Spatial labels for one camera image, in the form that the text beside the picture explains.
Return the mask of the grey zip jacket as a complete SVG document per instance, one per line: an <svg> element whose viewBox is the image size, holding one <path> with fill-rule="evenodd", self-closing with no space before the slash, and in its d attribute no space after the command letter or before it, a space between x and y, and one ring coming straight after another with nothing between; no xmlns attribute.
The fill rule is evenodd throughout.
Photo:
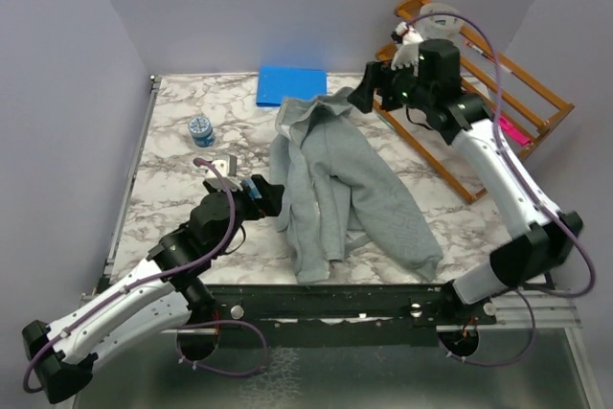
<svg viewBox="0 0 613 409"><path fill-rule="evenodd" d="M310 101L287 98L275 120L269 177L284 187L278 231L301 284L369 242L430 283L443 250L416 200L351 122L349 87Z"/></svg>

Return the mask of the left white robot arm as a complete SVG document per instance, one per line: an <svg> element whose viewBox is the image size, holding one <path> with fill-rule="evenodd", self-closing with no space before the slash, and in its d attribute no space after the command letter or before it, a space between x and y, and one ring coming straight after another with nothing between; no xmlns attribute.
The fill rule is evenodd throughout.
<svg viewBox="0 0 613 409"><path fill-rule="evenodd" d="M51 323L34 320L22 330L29 364L23 389L63 402L92 380L97 369L133 342L166 329L247 328L225 319L199 279L228 247L244 222L276 217L284 187L254 174L239 184L216 170L204 180L206 194L188 219L160 238L116 283L72 313Z"/></svg>

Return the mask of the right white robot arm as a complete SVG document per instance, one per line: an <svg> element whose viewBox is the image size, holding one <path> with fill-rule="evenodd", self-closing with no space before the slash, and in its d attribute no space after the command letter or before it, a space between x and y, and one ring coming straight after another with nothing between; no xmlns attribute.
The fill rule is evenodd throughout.
<svg viewBox="0 0 613 409"><path fill-rule="evenodd" d="M488 261L450 282L440 300L449 323L461 324L476 303L563 265L583 227L575 212L564 213L535 184L508 147L485 98L464 89L461 55L447 39L427 39L409 48L410 61L367 63L349 102L363 113L376 97L385 111L424 113L428 126L457 149L491 195L511 237Z"/></svg>

